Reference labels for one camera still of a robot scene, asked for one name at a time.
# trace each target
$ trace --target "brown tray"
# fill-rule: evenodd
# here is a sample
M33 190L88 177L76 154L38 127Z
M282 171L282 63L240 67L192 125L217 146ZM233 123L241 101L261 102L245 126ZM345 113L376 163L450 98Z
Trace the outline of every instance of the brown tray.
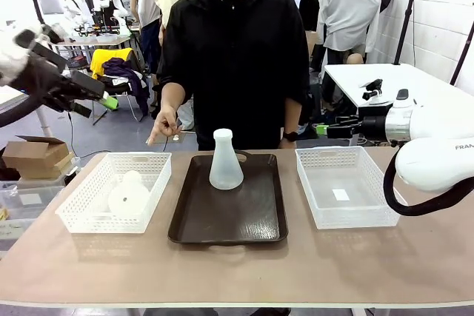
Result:
M274 243L288 235L274 155L245 155L244 182L222 191L209 182L211 155L191 159L168 237L182 244L235 246Z

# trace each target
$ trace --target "conical flask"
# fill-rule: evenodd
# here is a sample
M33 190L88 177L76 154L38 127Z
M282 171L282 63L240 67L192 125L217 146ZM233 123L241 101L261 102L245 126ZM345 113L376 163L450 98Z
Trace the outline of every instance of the conical flask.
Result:
M214 131L216 151L210 169L209 182L216 189L231 190L244 181L244 173L232 147L232 137L231 130Z

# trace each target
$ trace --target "black watch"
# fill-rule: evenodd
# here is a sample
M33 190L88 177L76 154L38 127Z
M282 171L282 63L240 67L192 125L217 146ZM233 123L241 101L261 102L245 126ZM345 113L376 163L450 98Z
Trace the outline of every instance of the black watch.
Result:
M283 132L283 138L285 138L289 142L296 142L296 140L298 139L298 133L297 132L290 132L290 133Z

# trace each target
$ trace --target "perforated basket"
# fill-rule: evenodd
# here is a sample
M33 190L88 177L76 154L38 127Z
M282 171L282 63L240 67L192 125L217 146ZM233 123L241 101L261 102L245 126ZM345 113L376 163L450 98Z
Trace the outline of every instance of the perforated basket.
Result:
M318 229L396 226L400 215L385 201L384 174L363 147L297 149L296 156Z
M135 170L150 191L140 215L114 215L108 197ZM71 233L144 233L171 177L171 153L109 153L56 210Z

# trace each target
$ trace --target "white label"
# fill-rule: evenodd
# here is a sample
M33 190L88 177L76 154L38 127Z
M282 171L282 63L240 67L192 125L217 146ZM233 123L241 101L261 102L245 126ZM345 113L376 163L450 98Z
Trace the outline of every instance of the white label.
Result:
M23 205L42 204L39 194L20 194L20 200Z
M0 223L0 240L18 240L23 235L21 223L3 221Z
M337 201L350 201L349 195L344 189L333 189Z

